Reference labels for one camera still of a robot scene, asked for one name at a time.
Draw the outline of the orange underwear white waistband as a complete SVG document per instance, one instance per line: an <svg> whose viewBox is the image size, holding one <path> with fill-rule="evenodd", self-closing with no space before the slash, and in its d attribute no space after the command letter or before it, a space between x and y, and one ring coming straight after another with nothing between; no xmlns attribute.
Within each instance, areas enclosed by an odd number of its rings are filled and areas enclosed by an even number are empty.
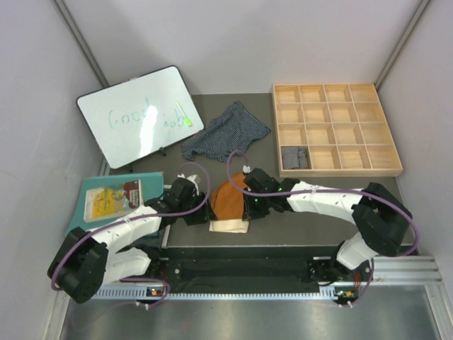
<svg viewBox="0 0 453 340"><path fill-rule="evenodd" d="M248 221L243 220L244 198L230 181L225 181L211 195L211 208L216 220L210 222L209 231L245 234Z"/></svg>

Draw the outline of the grey striped underwear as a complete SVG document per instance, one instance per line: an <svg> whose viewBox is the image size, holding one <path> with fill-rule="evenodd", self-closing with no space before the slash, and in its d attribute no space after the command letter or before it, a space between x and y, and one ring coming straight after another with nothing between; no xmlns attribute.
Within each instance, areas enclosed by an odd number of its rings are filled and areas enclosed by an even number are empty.
<svg viewBox="0 0 453 340"><path fill-rule="evenodd" d="M307 148L303 146L283 146L282 168L284 170L308 169Z"/></svg>

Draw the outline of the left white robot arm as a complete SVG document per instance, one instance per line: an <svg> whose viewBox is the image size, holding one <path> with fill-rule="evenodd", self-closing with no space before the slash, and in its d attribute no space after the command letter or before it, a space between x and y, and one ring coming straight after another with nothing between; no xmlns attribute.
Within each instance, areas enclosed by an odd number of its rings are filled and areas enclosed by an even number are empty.
<svg viewBox="0 0 453 340"><path fill-rule="evenodd" d="M141 276L146 281L160 274L160 263L134 246L159 233L182 217L204 211L207 194L199 189L197 175L179 174L171 187L130 214L89 230L70 231L58 249L47 275L53 290L64 291L79 304L115 281Z"/></svg>

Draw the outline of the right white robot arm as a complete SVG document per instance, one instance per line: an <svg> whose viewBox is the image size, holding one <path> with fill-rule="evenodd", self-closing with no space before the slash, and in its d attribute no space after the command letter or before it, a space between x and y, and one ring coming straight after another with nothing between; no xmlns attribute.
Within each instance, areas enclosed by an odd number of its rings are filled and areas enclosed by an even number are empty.
<svg viewBox="0 0 453 340"><path fill-rule="evenodd" d="M330 263L332 275L349 279L357 267L375 256L395 257L413 217L383 185L334 189L295 178L276 181L262 169L245 175L244 183L258 209L283 213L316 213L335 217L357 227L354 237L340 243Z"/></svg>

